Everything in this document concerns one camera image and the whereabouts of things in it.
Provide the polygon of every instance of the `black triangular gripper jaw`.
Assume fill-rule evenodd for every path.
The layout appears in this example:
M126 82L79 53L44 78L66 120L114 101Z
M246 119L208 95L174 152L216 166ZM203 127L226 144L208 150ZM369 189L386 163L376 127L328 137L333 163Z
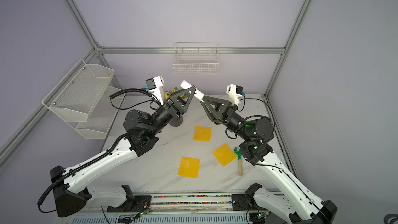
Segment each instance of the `black triangular gripper jaw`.
M190 87L184 90L178 90L176 92L173 92L168 99L171 100L174 104L175 107L178 108L178 112L180 114L184 114L187 112L188 107L192 101L192 98L195 95L196 88L195 87ZM181 98L182 95L189 93L188 98Z
M205 109L207 117L216 124L223 124L224 120L222 115L231 106L231 102L229 102L229 100L214 98L207 95L205 95L202 100L203 102L201 102L201 104Z

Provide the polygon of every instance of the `aluminum frame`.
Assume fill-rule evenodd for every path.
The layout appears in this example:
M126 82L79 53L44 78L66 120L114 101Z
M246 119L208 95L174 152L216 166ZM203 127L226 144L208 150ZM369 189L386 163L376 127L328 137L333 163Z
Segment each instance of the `aluminum frame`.
M209 47L184 47L212 51ZM176 47L100 47L100 54L174 54ZM284 54L284 47L217 47L218 54Z
M289 54L289 51L290 51L290 49L291 49L291 47L293 45L293 42L296 39L296 36L297 36L297 34L298 34L298 32L299 32L299 30L301 28L302 23L304 22L304 19L305 19L306 15L307 15L308 9L310 8L310 5L311 5L312 2L313 2L313 0L304 0L303 4L301 6L301 9L300 9L300 11L299 11L299 13L297 15L296 21L295 21L295 23L293 25L293 28L292 28L292 30L290 32L290 35L287 38L286 45L285 45L285 52L283 54L281 54L281 57L279 58L279 62L277 64L276 68L275 68L275 71L274 71L273 75L272 75L271 81L269 82L267 90L266 90L266 92L264 94L264 96L266 98L269 97L269 95L270 95L270 93L272 91L272 88L275 85L275 81L278 78L279 74L281 73L283 64L285 64L285 62L286 62L286 58L287 58L287 56Z
M86 57L84 57L83 61L89 63L92 58L96 57L97 53L93 49ZM56 87L59 89L63 88L66 83L68 83L72 77L79 71L79 66L74 66L57 84ZM52 102L53 98L57 96L59 90L55 90L52 95L48 97L48 102ZM48 108L43 104L40 104L40 107L36 109L36 111L27 119L27 121L17 130L17 132L7 141L7 143L0 150L0 172L3 171L7 163L10 161L10 158L13 157L14 152L21 146L29 133L32 132L33 128L37 126L39 121L46 115L48 112Z

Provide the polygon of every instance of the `white wire basket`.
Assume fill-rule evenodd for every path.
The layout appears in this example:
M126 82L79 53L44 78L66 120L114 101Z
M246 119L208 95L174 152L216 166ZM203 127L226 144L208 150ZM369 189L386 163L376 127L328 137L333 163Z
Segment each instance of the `white wire basket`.
M105 139L109 132L118 109L112 107L109 96L120 89L107 87L92 114L85 122L79 122L74 129L85 139ZM112 103L120 108L124 94L112 99Z
M118 109L109 96L120 89L110 87L114 70L80 60L43 99L42 104L85 139L105 139ZM120 107L124 95L112 99Z
M176 43L195 45L195 47L177 47L173 62L176 75L212 75L218 74L217 43Z
M87 121L113 78L114 70L83 63L77 74L50 103L42 103L63 121Z

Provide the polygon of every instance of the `light purple wall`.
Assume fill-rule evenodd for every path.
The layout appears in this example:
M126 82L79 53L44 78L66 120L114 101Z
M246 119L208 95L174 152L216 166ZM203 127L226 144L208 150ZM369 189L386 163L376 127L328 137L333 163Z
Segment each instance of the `light purple wall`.
M90 46L63 0L0 0L0 50L2 146ZM1 222L55 223L55 212L36 205L50 170L86 160L101 144L48 113L0 174ZM42 208L54 209L52 193Z
M63 0L0 0L0 147L90 46Z
M271 92L300 178L335 223L398 214L398 1L314 0Z
M303 0L76 2L102 46L218 42L219 47L283 47Z

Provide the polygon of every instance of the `black cable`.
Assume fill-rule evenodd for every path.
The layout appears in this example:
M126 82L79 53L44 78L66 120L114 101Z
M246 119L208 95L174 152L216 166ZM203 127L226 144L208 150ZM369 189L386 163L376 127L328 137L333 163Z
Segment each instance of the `black cable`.
M248 224L250 224L249 221L248 221L248 213L249 213L249 210L246 212L246 222L247 222Z
M256 99L256 98L247 98L247 99L255 99L255 100L258 100L258 101L261 101L262 103L264 103L267 107L268 107L268 110L269 110L269 112L271 113L271 116L272 116L272 133L275 131L275 117L274 117L274 115L272 114L272 111L271 111L271 107L269 107L269 105L265 102L265 101L263 101L263 100L261 100L261 99Z
M390 220L390 222L388 224L393 224L396 221L398 221L398 218L394 218L394 219Z
M396 221L397 217L398 217L398 214L388 214L388 215L386 215L384 217L384 224L393 224Z
M112 100L111 99L109 99L109 101L111 101L111 105L112 105L112 107L115 107L116 109L119 109L119 110L127 110L127 109L130 109L130 108L133 108L133 107L135 107L135 106L138 106L138 105L140 105L140 104L142 104L142 103L145 103L145 102L154 102L153 100L147 100L147 101L143 101L143 102L141 102L141 103L138 103L138 104L135 104L134 106L132 106L132 107L127 107L127 108L119 108L119 107L116 107L116 106L114 106L113 104L112 104Z
M329 219L322 213L322 211L318 208L318 206L316 206L316 204L313 203L313 202L311 201L311 198L309 198L309 197L307 196L307 194L297 185L297 183L293 180L293 178L291 178L291 177L289 176L288 173L286 173L285 170L283 170L283 169L281 169L281 168L279 168L279 167L277 167L277 166L273 166L273 165L269 165L269 164L258 164L258 163L256 163L256 165L259 165L259 166L275 167L275 168L279 169L280 171L283 171L283 173L285 173L285 175L287 175L287 177L290 178L290 180L297 186L298 189L300 189L300 191L301 191L301 192L305 195L305 197L310 201L310 204L311 204L311 205L314 205L314 206L316 207L316 209L318 209L318 211L321 212L321 214L325 217L325 219L331 224L331 222L329 221Z
M152 110L155 110L155 111L156 111L157 108L152 107L152 103L153 103L153 102L157 102L157 101L151 101L151 102L149 103L149 107L150 107Z
M225 135L226 135L227 137L229 137L230 139L236 139L236 138L238 138L238 136L236 135L236 133L235 133L235 137L234 137L234 138L228 136L228 134L226 133L227 130L228 130L228 128L225 129Z
M106 152L96 158L94 158L93 160L83 164L82 166L77 167L74 170L69 171L68 173L66 173L65 175L61 176L60 178L58 178L57 180L55 180L45 191L44 193L41 195L40 199L37 201L37 205L39 206L39 210L40 210L40 205L42 205L42 203L44 202L44 200L46 199L47 195L55 188L57 187L60 183L63 182L64 179L70 177L73 174L76 174L76 172L81 171L82 169L92 165L93 163L96 163L98 161L100 161L101 159L103 159L104 157L106 157L107 155L109 155L117 146L117 144L119 143L119 141L123 138L126 137L127 133L124 133L122 135L120 135L115 142L113 143L113 145L106 150Z
M129 92L143 93L143 94L145 94L145 95L147 95L147 96L149 96L149 97L151 97L151 98L154 97L155 100L152 99L152 100L149 100L149 101L144 101L144 102L135 104L134 106L128 107L128 108L119 108L119 107L115 107L115 106L113 105L112 99L116 98L116 97L119 96L119 95L122 95L122 94L124 94L124 93L129 93ZM145 102L150 102L150 101L157 101L157 100L158 100L158 98L157 98L155 95L153 95L152 93L148 92L147 90L140 89L140 88L128 88L128 89L120 90L119 92L115 92L114 94L112 94L112 95L109 96L109 101L111 101L112 107L114 107L114 108L116 108L116 109L119 109L119 110L127 110L127 109L133 108L133 107L135 107L135 106L138 106L139 104L142 104L142 103L145 103Z
M102 213L103 213L103 216L105 217L106 222L108 222L108 224L110 224L109 221L108 221L108 219L107 219L106 216L105 216L105 212L103 211L102 206L101 206L101 209L102 209Z
M51 213L51 212L57 211L56 209L51 210L51 211L43 211L40 209L40 205L38 207L39 207L40 212L42 212L42 213Z
M242 107L242 109L241 110L239 110L239 109L236 109L238 112L242 112L243 111L243 108L245 108L245 103L246 103L246 95L243 97L243 107Z

